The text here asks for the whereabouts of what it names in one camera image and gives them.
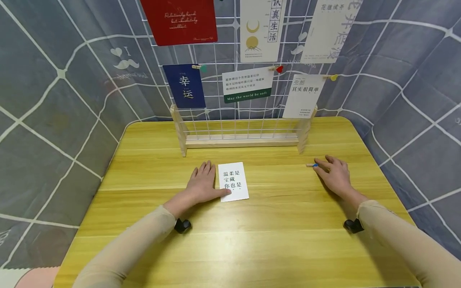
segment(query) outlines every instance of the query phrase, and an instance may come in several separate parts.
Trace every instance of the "beige sleeve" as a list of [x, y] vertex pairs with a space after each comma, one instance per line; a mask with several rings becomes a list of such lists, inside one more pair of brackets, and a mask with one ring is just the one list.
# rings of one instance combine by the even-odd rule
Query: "beige sleeve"
[[176, 223], [163, 206], [129, 227], [80, 272], [73, 288], [119, 288], [128, 272], [154, 242], [162, 241]]
[[365, 231], [400, 255], [424, 288], [461, 287], [461, 262], [423, 231], [374, 200], [360, 204]]

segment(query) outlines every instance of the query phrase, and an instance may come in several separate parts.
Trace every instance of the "green banner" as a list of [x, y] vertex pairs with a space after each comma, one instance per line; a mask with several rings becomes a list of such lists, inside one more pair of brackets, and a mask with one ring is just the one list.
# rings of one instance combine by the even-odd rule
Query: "green banner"
[[271, 96], [271, 90], [272, 88], [266, 88], [266, 89], [224, 95], [224, 103], [234, 103], [234, 102], [239, 102], [239, 101], [244, 101], [244, 100], [268, 97], [268, 96]]

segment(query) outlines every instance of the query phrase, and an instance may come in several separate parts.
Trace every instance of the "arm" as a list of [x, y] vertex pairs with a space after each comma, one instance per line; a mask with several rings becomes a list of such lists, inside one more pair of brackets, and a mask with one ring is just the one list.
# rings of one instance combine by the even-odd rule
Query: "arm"
[[326, 156], [314, 167], [327, 187], [357, 210], [365, 231], [381, 245], [394, 250], [424, 288], [461, 286], [461, 262], [431, 237], [355, 190], [347, 163]]
[[184, 191], [129, 227], [109, 243], [80, 272], [73, 288], [119, 288], [129, 271], [152, 243], [162, 241], [173, 229], [176, 219], [197, 203], [231, 193], [213, 188], [216, 168], [203, 162], [195, 168]]

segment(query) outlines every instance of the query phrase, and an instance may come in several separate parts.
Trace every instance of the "black clip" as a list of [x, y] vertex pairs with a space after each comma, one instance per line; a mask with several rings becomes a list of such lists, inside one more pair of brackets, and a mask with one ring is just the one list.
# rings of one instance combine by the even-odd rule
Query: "black clip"
[[181, 219], [178, 218], [176, 220], [176, 225], [174, 225], [174, 229], [179, 233], [179, 234], [184, 234], [184, 232], [187, 231], [187, 229], [191, 228], [192, 224], [190, 223], [189, 220], [184, 220], [181, 221]]
[[344, 222], [343, 227], [346, 228], [346, 230], [352, 234], [355, 234], [355, 233], [358, 233], [364, 230], [359, 219], [356, 219], [354, 221], [347, 219]]

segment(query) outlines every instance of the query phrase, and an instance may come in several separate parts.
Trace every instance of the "white card on table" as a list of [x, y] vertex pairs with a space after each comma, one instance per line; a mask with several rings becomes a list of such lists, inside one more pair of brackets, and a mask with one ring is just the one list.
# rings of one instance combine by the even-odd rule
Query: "white card on table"
[[363, 0], [319, 0], [301, 63], [335, 63]]
[[223, 73], [224, 103], [269, 97], [273, 79], [269, 67]]
[[219, 164], [219, 188], [230, 189], [232, 194], [221, 197], [221, 202], [248, 199], [247, 179], [243, 170], [243, 162]]
[[322, 92], [323, 75], [293, 76], [283, 118], [310, 118]]
[[287, 0], [240, 1], [240, 61], [277, 62]]

